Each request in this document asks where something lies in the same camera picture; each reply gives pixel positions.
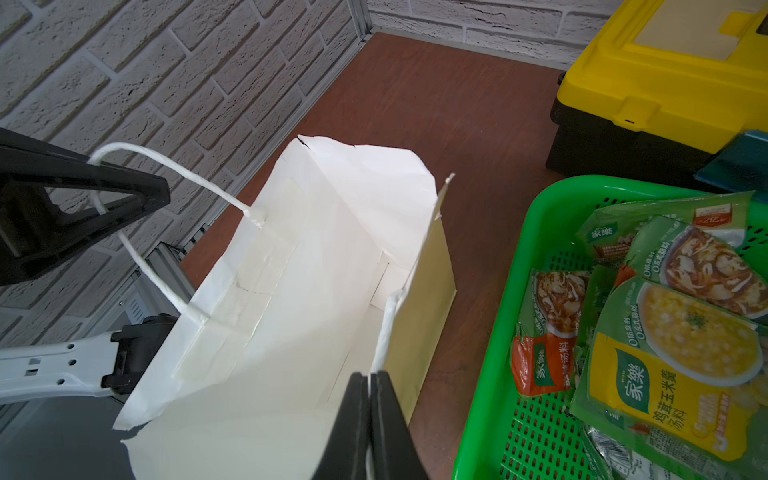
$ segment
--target corn soup packet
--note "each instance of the corn soup packet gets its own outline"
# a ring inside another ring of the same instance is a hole
[[[679,475],[768,478],[768,329],[636,276],[605,304],[571,414]]]

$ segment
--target toolbox lid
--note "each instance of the toolbox lid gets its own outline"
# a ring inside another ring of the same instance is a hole
[[[565,75],[563,104],[715,153],[768,131],[768,0],[626,0]]]

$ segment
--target black toolbox base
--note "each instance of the black toolbox base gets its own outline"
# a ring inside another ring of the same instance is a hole
[[[693,188],[722,190],[694,179],[712,154],[645,132],[618,127],[555,99],[550,117],[558,125],[547,168],[568,177],[611,175]]]

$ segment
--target beige cardboard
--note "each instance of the beige cardboard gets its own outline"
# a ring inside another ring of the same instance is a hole
[[[395,317],[384,362],[384,370],[392,380],[406,422],[411,421],[429,363],[456,296],[451,257],[440,215],[448,186],[449,182],[446,182],[438,194],[432,224],[422,246],[408,297]]]

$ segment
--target white brick wall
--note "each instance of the white brick wall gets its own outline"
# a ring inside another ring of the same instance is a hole
[[[621,0],[368,0],[373,25],[572,64]]]
[[[236,193],[356,49],[350,19],[344,0],[0,0],[0,127],[83,154],[143,144]],[[171,204],[126,229],[141,253],[186,241],[216,200],[144,157],[108,161],[168,180]],[[0,288],[0,348],[76,336],[134,268],[109,237]]]

